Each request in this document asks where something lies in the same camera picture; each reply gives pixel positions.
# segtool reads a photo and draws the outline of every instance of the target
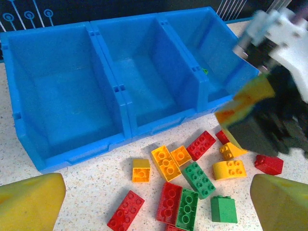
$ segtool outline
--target red lego brick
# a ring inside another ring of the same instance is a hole
[[[278,157],[257,155],[255,167],[268,175],[278,175],[282,172],[283,160]]]
[[[188,146],[187,151],[191,155],[193,161],[198,160],[214,143],[216,140],[207,131],[202,133],[191,145]]]
[[[181,195],[181,186],[166,182],[158,204],[156,220],[176,225]]]
[[[179,229],[177,227],[171,226],[171,225],[167,225],[166,226],[166,231],[183,231],[183,230]]]
[[[225,133],[223,131],[220,131],[216,134],[216,137],[219,139],[219,141],[222,143],[222,145],[225,145],[226,143],[229,143],[229,139],[226,137]]]
[[[129,191],[107,226],[113,231],[126,231],[139,212],[144,200],[133,191]]]

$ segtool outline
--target yellow lego brick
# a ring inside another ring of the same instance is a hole
[[[236,147],[234,144],[232,144],[231,142],[228,142],[225,145],[223,145],[219,149],[219,151],[225,160],[231,160],[233,158],[236,158],[238,156],[248,153],[247,150],[240,149]]]
[[[241,160],[221,161],[213,164],[216,180],[246,177],[246,171]]]
[[[149,182],[150,181],[150,161],[147,159],[133,160],[133,182]]]
[[[181,171],[166,146],[159,147],[152,151],[153,162],[163,178],[167,182],[181,175]]]
[[[177,148],[176,150],[171,152],[175,163],[180,167],[190,161],[192,159],[191,155],[189,155],[188,151],[184,146]]]

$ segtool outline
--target white speckled countertop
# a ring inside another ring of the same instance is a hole
[[[236,33],[246,23],[236,23],[230,28]],[[55,231],[104,231],[120,202],[128,190],[140,195],[145,203],[130,226],[130,231],[164,231],[165,224],[155,221],[156,210],[164,180],[159,176],[151,161],[151,182],[134,184],[131,182],[132,159],[148,158],[156,145],[167,145],[169,150],[180,145],[189,145],[204,130],[212,135],[218,127],[214,115],[207,115],[165,131],[120,147],[103,156],[76,166],[59,170],[66,183],[66,197],[62,205]],[[210,199],[199,200],[196,231],[261,231],[256,212],[249,195],[252,177],[261,173],[254,167],[256,154],[242,157],[247,178],[216,182],[213,180],[212,165],[222,161],[219,154],[220,142],[216,142],[198,164],[216,186],[211,195],[229,195],[235,199],[238,224],[214,223],[211,221]],[[280,155],[284,160],[280,177],[308,183],[308,160],[299,150],[290,156]],[[0,64],[0,185],[38,176],[30,158],[16,137],[12,119],[12,109],[7,86],[4,64]],[[183,176],[172,183],[191,189]]]

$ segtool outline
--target yellow curved brick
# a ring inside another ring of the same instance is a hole
[[[246,177],[246,170],[241,160],[221,161],[213,164],[216,180]]]

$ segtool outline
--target storage bin compartment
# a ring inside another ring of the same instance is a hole
[[[130,138],[124,99],[89,28],[1,35],[17,135],[38,170],[78,163]]]
[[[258,70],[239,58],[232,49],[237,37],[212,8],[160,13],[189,57],[196,60],[209,82],[205,109],[231,99]]]
[[[199,79],[155,16],[91,22],[127,99],[132,136],[179,125],[201,100]]]

